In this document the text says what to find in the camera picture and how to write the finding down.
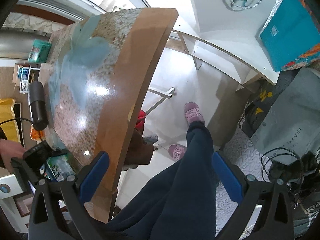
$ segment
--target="black cable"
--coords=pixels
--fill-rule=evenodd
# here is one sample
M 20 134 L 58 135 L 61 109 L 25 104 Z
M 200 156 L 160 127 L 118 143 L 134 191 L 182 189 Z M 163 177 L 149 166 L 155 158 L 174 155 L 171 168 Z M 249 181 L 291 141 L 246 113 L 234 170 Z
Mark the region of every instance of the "black cable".
M 29 120 L 29 119 L 27 119 L 27 118 L 24 118 L 24 117 L 16 117 L 16 118 L 13 118 L 13 119 L 9 119 L 9 120 L 6 120 L 6 121 L 1 122 L 0 125 L 2 125 L 2 124 L 4 124 L 4 123 L 7 123 L 7 122 L 11 122 L 11 121 L 17 121 L 17 120 L 28 121 L 29 123 L 31 123 L 31 124 L 34 126 L 34 123 L 33 123 L 31 120 Z M 43 142 L 42 137 L 41 137 L 41 133 L 40 133 L 39 131 L 37 131 L 37 132 L 38 132 L 38 134 L 39 134 L 40 140 Z
M 265 155 L 267 155 L 268 153 L 270 153 L 270 152 L 272 152 L 272 151 L 275 151 L 275 150 L 285 150 L 285 151 L 288 151 L 289 153 L 281 153 L 281 154 L 277 154 L 277 155 L 268 157 L 269 160 L 267 160 L 267 162 L 266 162 L 265 164 L 263 164 L 262 158 L 263 158 Z M 303 183 L 303 180 L 304 180 L 304 175 L 303 175 L 304 170 L 303 170 L 303 162 L 302 162 L 300 156 L 299 156 L 298 154 L 296 154 L 294 151 L 289 150 L 289 149 L 286 149 L 286 148 L 283 148 L 283 147 L 278 147 L 278 148 L 274 148 L 274 149 L 272 149 L 272 150 L 264 153 L 264 154 L 261 156 L 261 158 L 260 158 L 260 162 L 261 162 L 261 165 L 262 165 L 262 170 L 261 170 L 262 179 L 265 181 L 264 176 L 263 176 L 263 171 L 265 171 L 265 173 L 266 173 L 267 175 L 269 175 L 269 174 L 267 173 L 267 171 L 266 171 L 266 168 L 265 168 L 266 165 L 267 165 L 267 163 L 268 163 L 270 160 L 272 160 L 273 158 L 278 157 L 278 156 L 282 156 L 282 155 L 288 155 L 288 156 L 295 157 L 295 158 L 296 158 L 297 160 L 299 160 L 299 162 L 300 162 L 301 171 L 300 171 L 299 193 L 298 193 L 298 198 L 297 198 L 297 201 L 298 201 L 299 195 L 300 195 L 300 192 L 301 192 L 301 186 L 302 186 L 302 183 Z

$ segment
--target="teal box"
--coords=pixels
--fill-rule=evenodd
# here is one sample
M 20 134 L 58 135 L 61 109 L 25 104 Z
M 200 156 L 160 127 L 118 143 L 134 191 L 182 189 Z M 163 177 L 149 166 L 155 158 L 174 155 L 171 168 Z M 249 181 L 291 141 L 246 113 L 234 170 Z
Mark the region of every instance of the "teal box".
M 320 58 L 319 23 L 303 0 L 283 0 L 260 34 L 275 71 L 309 65 Z
M 47 61 L 51 45 L 51 43 L 46 41 L 34 40 L 28 62 L 45 63 Z

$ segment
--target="dark blue pants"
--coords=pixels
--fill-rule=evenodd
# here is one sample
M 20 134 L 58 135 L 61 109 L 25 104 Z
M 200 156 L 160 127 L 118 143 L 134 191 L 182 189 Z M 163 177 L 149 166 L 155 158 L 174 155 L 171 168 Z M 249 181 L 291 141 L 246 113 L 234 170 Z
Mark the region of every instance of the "dark blue pants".
M 136 239 L 214 239 L 216 184 L 213 143 L 201 122 L 190 124 L 184 157 L 154 176 L 105 230 Z

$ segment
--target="hand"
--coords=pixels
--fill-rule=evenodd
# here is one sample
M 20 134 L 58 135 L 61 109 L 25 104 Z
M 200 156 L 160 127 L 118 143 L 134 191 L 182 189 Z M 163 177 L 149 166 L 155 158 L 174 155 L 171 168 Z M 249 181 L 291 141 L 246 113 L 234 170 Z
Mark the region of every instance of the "hand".
M 4 166 L 11 174 L 13 174 L 11 158 L 18 157 L 19 159 L 22 159 L 25 151 L 26 149 L 23 148 L 22 145 L 18 142 L 0 139 L 0 155 L 3 160 Z

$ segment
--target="blue paint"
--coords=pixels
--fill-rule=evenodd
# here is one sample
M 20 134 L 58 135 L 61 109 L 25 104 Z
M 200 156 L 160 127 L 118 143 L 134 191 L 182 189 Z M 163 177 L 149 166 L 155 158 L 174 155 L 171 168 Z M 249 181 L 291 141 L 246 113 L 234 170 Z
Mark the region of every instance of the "blue paint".
M 9 190 L 8 190 L 6 187 L 0 187 L 0 190 L 1 190 L 3 193 L 9 193 Z
M 243 193 L 238 178 L 233 174 L 230 167 L 218 152 L 213 153 L 211 163 L 214 172 L 218 175 L 230 199 L 240 205 L 243 200 Z
M 79 188 L 78 199 L 82 205 L 92 199 L 103 176 L 106 174 L 109 168 L 110 159 L 106 152 L 99 152 L 93 162 L 95 162 L 97 158 L 99 159 L 85 177 Z
M 84 109 L 87 101 L 87 76 L 101 67 L 110 54 L 109 43 L 102 37 L 92 37 L 98 26 L 100 15 L 88 19 L 81 27 L 77 24 L 71 37 L 70 50 L 54 65 L 54 72 L 48 80 L 51 113 L 60 101 L 60 85 L 67 85 L 74 102 Z

